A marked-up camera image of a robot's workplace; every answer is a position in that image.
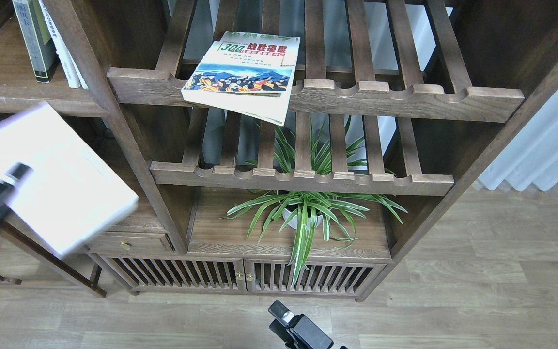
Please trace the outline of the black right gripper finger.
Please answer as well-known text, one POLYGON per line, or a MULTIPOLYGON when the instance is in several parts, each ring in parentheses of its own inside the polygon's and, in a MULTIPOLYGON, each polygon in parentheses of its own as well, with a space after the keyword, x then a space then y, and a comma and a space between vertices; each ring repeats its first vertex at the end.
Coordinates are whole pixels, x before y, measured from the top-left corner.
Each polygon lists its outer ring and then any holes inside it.
POLYGON ((288 349, 329 349, 334 341, 306 315, 296 315, 279 300, 268 311, 275 317, 269 329, 284 342, 288 349))

